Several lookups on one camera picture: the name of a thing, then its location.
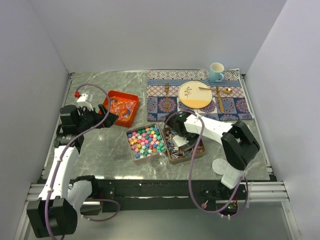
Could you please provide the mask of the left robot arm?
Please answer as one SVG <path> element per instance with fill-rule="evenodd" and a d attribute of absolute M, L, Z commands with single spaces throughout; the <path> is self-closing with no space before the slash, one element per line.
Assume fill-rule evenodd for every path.
<path fill-rule="evenodd" d="M 94 201 L 100 194 L 92 175 L 80 176 L 69 189 L 71 173 L 84 142 L 94 129 L 111 127 L 118 116 L 99 104 L 99 111 L 66 105 L 60 109 L 60 124 L 54 139 L 54 158 L 46 183 L 37 200 L 27 205 L 27 215 L 37 238 L 64 237 L 76 231 L 83 202 Z"/>

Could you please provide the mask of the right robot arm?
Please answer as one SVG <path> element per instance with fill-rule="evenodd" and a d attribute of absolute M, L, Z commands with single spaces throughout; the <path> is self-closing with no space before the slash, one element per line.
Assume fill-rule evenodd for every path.
<path fill-rule="evenodd" d="M 112 149 L 108 151 L 105 163 L 110 163 L 108 172 L 104 173 L 105 179 L 125 179 L 128 176 L 140 176 L 141 179 L 151 180 L 155 176 L 147 173 L 144 168 L 138 167 L 146 162 L 151 162 L 155 155 L 140 154 L 134 157 L 129 149 L 128 139 L 133 138 L 134 130 L 127 130 L 123 133 L 116 131 L 114 136 L 122 138 L 125 142 L 118 140 L 112 142 Z M 182 158 L 175 158 L 174 154 L 168 154 L 170 167 L 157 177 L 159 180 L 186 180 L 192 176 L 192 169 L 187 169 L 182 165 L 193 163 L 200 157 L 197 148 L 202 138 L 211 139 L 223 146 L 226 169 L 221 173 L 221 185 L 219 194 L 224 199 L 231 199 L 237 192 L 236 184 L 244 175 L 244 172 L 251 160 L 255 158 L 260 150 L 260 145 L 250 129 L 243 121 L 235 123 L 217 121 L 205 116 L 201 116 L 189 110 L 169 114 L 165 119 L 164 129 L 161 132 L 165 135 L 168 132 L 175 132 L 175 136 L 164 140 L 165 150 L 169 151 L 177 147 L 179 152 L 189 155 Z"/>

